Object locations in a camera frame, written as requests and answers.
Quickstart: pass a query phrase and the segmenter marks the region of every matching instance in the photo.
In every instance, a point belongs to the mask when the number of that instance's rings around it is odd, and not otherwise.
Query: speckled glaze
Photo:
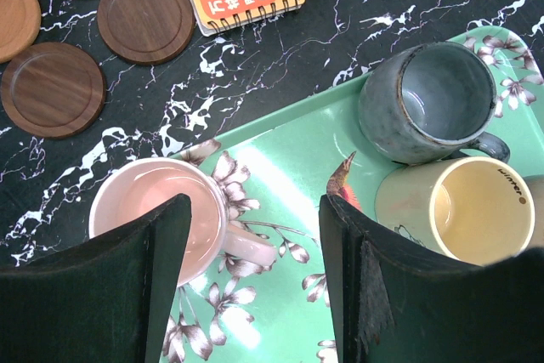
[[[430,43],[377,67],[361,91],[359,121],[394,162],[432,162],[461,148],[507,162],[508,146],[485,132],[495,108],[495,82],[485,63],[459,44]]]

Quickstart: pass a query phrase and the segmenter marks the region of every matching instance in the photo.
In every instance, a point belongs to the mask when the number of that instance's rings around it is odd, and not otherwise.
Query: tabletop
[[[391,53],[496,25],[544,58],[544,0],[306,0],[297,13],[219,36],[197,29],[180,56],[155,66],[129,64],[105,46],[99,0],[38,1],[37,43],[90,53],[107,96],[99,119],[63,140],[33,137],[1,110],[0,264],[87,240],[93,198],[125,163],[213,138],[366,73]]]

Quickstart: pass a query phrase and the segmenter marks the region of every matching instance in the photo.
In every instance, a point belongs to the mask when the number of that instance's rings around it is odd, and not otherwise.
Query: tray
[[[544,173],[544,105],[531,104],[544,86],[527,46],[494,26],[451,41],[472,49],[495,77],[500,104],[488,130],[510,146],[510,164],[523,176]],[[179,288],[161,362],[337,361],[319,199],[339,165],[356,152],[348,184],[364,212],[375,217],[377,188],[398,166],[380,156],[359,130],[356,102],[367,76],[174,156],[221,180],[232,222],[269,239],[279,254],[263,269],[222,253],[204,275]],[[349,189],[343,193],[354,202]]]

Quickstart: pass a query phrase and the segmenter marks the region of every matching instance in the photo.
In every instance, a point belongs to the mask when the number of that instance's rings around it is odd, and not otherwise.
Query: wooden coaster
[[[0,0],[0,63],[36,40],[42,12],[37,0]]]
[[[2,78],[2,104],[15,125],[43,138],[79,133],[99,115],[105,80],[74,46],[41,43],[18,54]]]
[[[195,29],[189,0],[101,0],[98,16],[108,47],[142,65],[174,58]]]

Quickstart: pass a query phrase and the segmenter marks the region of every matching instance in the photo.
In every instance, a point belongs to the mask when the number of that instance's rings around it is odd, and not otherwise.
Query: mug logo text
[[[506,180],[508,180],[508,182],[510,182],[510,184],[513,186],[514,191],[520,195],[519,202],[521,204],[525,204],[527,201],[523,197],[523,194],[521,193],[521,189],[519,188],[518,184],[512,178],[512,175],[502,169],[497,169],[497,171],[502,174],[506,178]]]

